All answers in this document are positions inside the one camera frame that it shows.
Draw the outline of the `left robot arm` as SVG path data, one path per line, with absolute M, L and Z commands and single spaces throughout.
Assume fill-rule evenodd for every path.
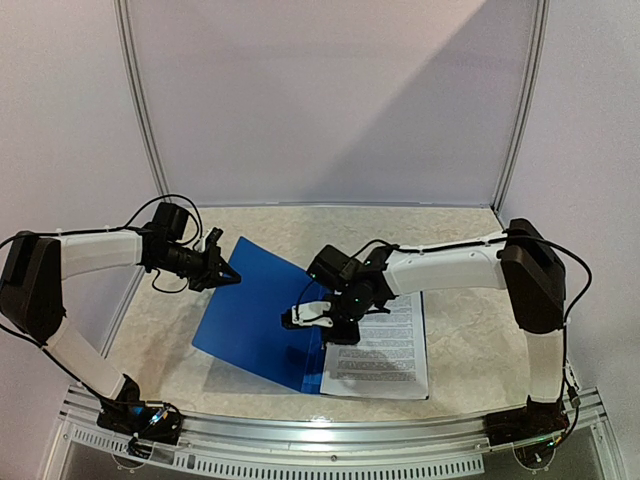
M 9 331 L 39 348 L 101 400 L 113 401 L 111 419 L 128 434 L 148 426 L 146 408 L 134 401 L 134 381 L 86 338 L 88 324 L 71 313 L 98 306 L 94 277 L 111 270 L 141 269 L 169 273 L 188 290 L 202 292 L 240 283 L 241 276 L 223 258 L 223 232 L 206 229 L 195 208 L 160 197 L 155 212 L 138 226 L 128 220 L 117 227 L 56 232 L 24 230 L 5 239 L 1 273 L 1 314 Z

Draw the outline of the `blue plastic folder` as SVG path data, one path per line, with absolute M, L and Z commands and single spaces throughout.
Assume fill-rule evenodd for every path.
M 240 284 L 216 290 L 192 344 L 234 367 L 298 393 L 322 395 L 326 347 L 318 327 L 285 329 L 281 315 L 322 298 L 304 270 L 249 239 L 231 254 Z

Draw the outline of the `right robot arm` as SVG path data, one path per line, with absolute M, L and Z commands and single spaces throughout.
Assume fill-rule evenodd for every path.
M 524 333 L 529 362 L 526 407 L 517 427 L 537 436 L 552 424 L 561 400 L 566 364 L 566 268 L 552 243 L 526 219 L 501 233 L 435 245 L 382 239 L 355 254 L 328 244 L 306 270 L 325 289 L 318 300 L 297 299 L 289 312 L 297 326 L 318 326 L 326 340 L 358 342 L 365 316 L 385 313 L 400 296 L 431 291 L 502 292 Z

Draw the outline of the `printed paper sheet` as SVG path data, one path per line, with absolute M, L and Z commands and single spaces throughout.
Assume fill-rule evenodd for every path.
M 359 322 L 356 345 L 329 344 L 322 395 L 385 400 L 429 398 L 426 319 L 420 293 L 400 296 L 389 313 Z

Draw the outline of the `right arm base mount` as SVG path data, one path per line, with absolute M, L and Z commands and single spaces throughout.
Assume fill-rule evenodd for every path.
M 523 407 L 488 413 L 483 418 L 484 433 L 491 447 L 517 443 L 528 439 L 545 440 L 551 434 L 559 436 L 547 442 L 549 448 L 564 443 L 576 428 L 581 400 L 571 389 L 569 404 L 574 409 L 573 421 L 569 421 L 564 401 L 542 403 L 527 398 Z

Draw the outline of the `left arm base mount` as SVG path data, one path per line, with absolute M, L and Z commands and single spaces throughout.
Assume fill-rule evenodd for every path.
M 101 413 L 97 425 L 134 439 L 177 445 L 184 415 L 173 404 L 160 400 L 142 400 L 138 384 L 128 375 L 114 398 L 91 393 L 99 400 Z

